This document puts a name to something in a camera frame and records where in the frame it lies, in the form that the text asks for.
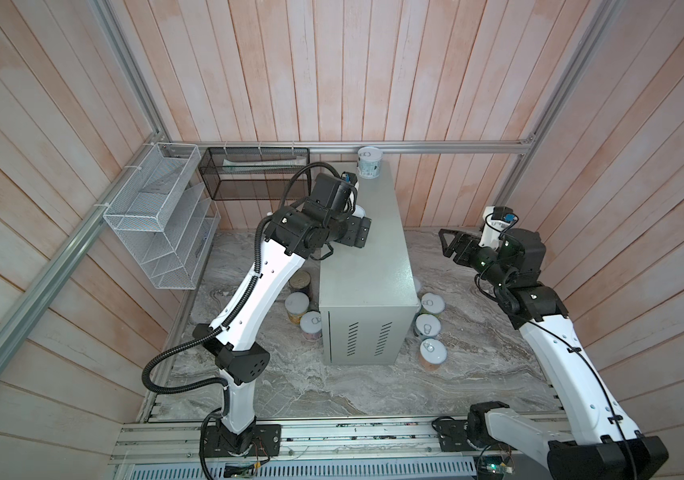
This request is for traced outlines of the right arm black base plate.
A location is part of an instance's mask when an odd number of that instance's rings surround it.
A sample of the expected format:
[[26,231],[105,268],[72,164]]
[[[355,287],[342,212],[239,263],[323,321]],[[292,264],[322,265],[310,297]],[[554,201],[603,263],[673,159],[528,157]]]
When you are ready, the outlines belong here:
[[479,452],[468,437],[468,422],[457,420],[451,416],[440,416],[431,422],[431,427],[438,436],[442,452]]

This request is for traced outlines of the grey metal cabinet counter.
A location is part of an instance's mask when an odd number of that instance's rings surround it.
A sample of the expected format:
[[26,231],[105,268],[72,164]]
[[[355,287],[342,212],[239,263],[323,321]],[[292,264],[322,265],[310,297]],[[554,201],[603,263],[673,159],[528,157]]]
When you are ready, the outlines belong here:
[[384,162],[360,181],[358,204],[372,220],[367,242],[337,244],[320,264],[319,308],[326,365],[391,365],[420,309],[394,174]]

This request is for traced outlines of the yellow can pull-tab lid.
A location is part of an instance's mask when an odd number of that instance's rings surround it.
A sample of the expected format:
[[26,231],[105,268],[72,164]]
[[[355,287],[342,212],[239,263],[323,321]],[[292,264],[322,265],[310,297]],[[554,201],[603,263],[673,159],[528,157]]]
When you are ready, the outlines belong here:
[[353,216],[358,218],[364,218],[366,216],[366,211],[363,207],[357,205],[355,211],[353,212]]

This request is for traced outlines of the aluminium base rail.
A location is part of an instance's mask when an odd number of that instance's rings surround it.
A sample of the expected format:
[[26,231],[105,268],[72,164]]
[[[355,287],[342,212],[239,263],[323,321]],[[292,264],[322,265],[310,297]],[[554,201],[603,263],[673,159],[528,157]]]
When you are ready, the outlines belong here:
[[[448,457],[430,416],[266,420],[281,426],[280,452],[271,462]],[[198,422],[126,424],[110,465],[169,464],[199,460]]]

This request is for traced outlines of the left aluminium frame bar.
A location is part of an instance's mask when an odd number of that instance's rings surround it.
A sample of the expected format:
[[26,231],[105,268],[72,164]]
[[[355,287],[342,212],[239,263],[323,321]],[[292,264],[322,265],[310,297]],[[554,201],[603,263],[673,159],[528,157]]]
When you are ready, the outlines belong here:
[[128,164],[96,201],[68,240],[57,250],[31,286],[18,298],[0,324],[0,376],[29,338],[43,314],[70,280],[106,228],[105,212],[138,170],[151,149],[168,136],[162,132],[149,135]]

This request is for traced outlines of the green white can pull-tab lid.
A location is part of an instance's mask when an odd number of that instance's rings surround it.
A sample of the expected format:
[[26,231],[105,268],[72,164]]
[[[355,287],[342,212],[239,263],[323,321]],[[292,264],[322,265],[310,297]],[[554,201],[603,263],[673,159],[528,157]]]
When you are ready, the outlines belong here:
[[365,146],[358,150],[358,175],[362,179],[375,179],[380,176],[381,162],[384,153],[374,146]]

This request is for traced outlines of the pink can pull-tab lid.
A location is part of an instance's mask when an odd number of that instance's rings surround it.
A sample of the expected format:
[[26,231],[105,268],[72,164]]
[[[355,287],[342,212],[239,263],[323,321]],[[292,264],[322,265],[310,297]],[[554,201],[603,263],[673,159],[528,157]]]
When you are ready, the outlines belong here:
[[308,311],[300,320],[300,328],[304,338],[308,341],[317,341],[322,338],[322,315],[318,311]]

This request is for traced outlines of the right aluminium frame post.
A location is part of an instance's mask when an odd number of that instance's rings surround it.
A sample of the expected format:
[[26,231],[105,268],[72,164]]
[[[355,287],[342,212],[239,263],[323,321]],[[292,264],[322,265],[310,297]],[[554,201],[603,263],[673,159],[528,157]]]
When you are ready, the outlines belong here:
[[624,6],[623,1],[563,2],[505,125],[512,149],[492,155],[467,211],[467,226],[483,219],[485,207],[507,204],[522,189],[535,157]]

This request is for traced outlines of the tall can white plastic lid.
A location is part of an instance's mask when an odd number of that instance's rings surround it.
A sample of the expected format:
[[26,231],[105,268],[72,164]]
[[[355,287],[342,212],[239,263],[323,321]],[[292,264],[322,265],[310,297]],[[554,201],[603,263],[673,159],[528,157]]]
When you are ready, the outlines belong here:
[[297,291],[286,298],[284,305],[289,321],[299,325],[302,317],[309,311],[310,299],[307,294]]

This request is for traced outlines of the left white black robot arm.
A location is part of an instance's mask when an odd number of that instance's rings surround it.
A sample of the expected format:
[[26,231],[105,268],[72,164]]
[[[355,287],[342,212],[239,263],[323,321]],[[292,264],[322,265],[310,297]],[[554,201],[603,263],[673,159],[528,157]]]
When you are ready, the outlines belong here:
[[332,255],[334,242],[365,245],[371,220],[357,207],[358,186],[353,173],[321,173],[308,196],[283,202],[265,217],[255,235],[253,266],[234,298],[207,328],[196,329],[194,337],[215,356],[224,386],[224,406],[215,432],[202,435],[205,445],[238,456],[252,449],[255,380],[270,360],[270,353],[257,343],[258,332],[279,293],[307,259],[324,246]]

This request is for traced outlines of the dark can with brown lid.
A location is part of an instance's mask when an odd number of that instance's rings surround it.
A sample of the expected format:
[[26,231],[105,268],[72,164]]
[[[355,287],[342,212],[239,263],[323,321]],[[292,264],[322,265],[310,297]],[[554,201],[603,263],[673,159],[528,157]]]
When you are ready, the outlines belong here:
[[303,293],[309,299],[312,298],[312,276],[304,269],[298,270],[289,280],[289,288],[292,293]]

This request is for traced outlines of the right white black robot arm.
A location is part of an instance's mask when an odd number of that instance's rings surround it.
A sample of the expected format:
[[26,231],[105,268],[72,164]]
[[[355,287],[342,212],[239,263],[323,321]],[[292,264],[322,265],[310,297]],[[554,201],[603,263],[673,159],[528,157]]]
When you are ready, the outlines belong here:
[[545,467],[554,479],[650,479],[669,453],[619,405],[595,369],[559,295],[539,279],[546,247],[538,233],[486,227],[477,238],[439,232],[445,257],[488,282],[491,298],[533,350],[569,423],[562,432],[504,402],[472,405],[466,435],[482,452],[507,445]]

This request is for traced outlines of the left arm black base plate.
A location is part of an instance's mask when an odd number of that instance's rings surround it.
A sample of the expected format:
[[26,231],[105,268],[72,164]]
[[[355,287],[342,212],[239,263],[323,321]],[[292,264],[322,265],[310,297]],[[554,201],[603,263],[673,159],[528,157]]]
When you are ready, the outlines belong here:
[[217,420],[202,432],[199,451],[206,458],[279,455],[282,426],[252,423],[242,433],[235,434]]

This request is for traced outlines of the orange can pull-tab lid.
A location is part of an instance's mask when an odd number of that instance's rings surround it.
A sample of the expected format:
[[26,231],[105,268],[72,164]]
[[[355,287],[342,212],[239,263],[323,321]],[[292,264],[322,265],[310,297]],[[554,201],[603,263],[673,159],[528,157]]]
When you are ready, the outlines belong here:
[[447,348],[441,341],[428,338],[421,342],[419,361],[426,371],[437,370],[446,362],[447,358]]

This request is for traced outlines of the horizontal aluminium frame bar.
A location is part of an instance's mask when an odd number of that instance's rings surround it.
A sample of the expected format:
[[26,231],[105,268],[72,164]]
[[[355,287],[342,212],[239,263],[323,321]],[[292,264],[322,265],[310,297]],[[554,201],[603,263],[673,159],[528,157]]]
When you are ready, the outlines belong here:
[[532,142],[521,140],[418,140],[418,141],[209,141],[194,142],[205,148],[308,149],[312,154],[353,154],[374,147],[386,154],[525,154]]

